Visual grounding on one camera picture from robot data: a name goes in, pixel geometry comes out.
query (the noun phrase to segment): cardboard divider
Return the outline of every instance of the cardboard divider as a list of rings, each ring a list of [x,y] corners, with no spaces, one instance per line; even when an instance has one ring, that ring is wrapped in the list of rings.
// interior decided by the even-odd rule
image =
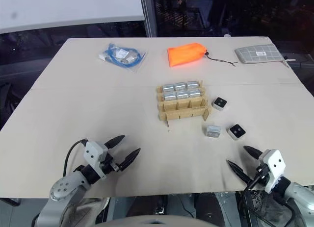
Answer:
[[[165,121],[167,126],[169,126],[168,120],[188,117],[203,116],[204,121],[206,121],[211,112],[211,104],[208,104],[202,82],[199,89],[202,92],[200,97],[163,101],[162,86],[157,87],[159,119]]]

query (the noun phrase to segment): table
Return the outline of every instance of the table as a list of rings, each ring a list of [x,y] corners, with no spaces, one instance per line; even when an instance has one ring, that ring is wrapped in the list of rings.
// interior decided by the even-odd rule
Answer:
[[[98,59],[110,43],[145,49],[137,73]],[[226,159],[254,173],[257,162],[242,148],[280,149],[286,177],[314,183],[314,99],[291,68],[280,62],[241,64],[203,58],[168,67],[167,47],[199,42],[212,58],[235,62],[234,49],[269,44],[267,37],[209,38],[77,38],[69,39],[39,76],[0,131],[1,197],[46,198],[62,176],[65,155],[77,140],[98,142],[125,134],[112,150],[117,161],[141,147],[125,171],[97,182],[87,197],[139,196],[242,190],[244,184]],[[206,122],[202,117],[158,119],[158,85],[202,80],[209,100],[228,101]],[[247,134],[234,141],[225,128],[239,123]],[[206,137],[205,125],[219,125],[218,139]],[[68,170],[83,160],[83,147],[73,150]]]
[[[138,20],[141,0],[0,0],[0,33]]]

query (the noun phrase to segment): silver metal block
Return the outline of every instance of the silver metal block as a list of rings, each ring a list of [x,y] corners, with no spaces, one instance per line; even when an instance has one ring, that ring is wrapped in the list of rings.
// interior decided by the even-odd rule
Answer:
[[[173,101],[177,99],[176,94],[174,92],[163,93],[162,97],[164,101]]]
[[[199,88],[200,84],[198,83],[198,81],[188,81],[187,82],[187,88],[188,89],[193,89],[193,88]]]
[[[171,92],[174,90],[175,90],[175,87],[173,84],[165,84],[162,86],[162,92]]]
[[[207,126],[206,136],[217,138],[220,136],[220,126]]]
[[[177,99],[186,99],[188,98],[188,91],[177,91]]]
[[[185,82],[178,82],[175,84],[176,91],[186,90],[186,83]]]
[[[200,97],[202,95],[202,92],[200,91],[200,89],[189,90],[188,92],[191,98]]]

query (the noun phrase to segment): orange pouch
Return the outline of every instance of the orange pouch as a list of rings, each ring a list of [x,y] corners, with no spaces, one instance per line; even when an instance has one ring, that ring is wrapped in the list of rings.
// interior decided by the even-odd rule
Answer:
[[[193,62],[204,56],[206,47],[199,43],[186,44],[179,47],[168,48],[170,67]]]

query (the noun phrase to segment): plastic bag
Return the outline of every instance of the plastic bag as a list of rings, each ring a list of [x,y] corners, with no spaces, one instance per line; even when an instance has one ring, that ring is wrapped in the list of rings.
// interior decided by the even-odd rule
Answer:
[[[146,51],[128,47],[119,47],[113,43],[110,43],[108,49],[99,54],[99,58],[103,61],[133,72],[137,72],[145,56]]]
[[[169,66],[189,63],[204,57],[206,47],[199,43],[168,48]]]

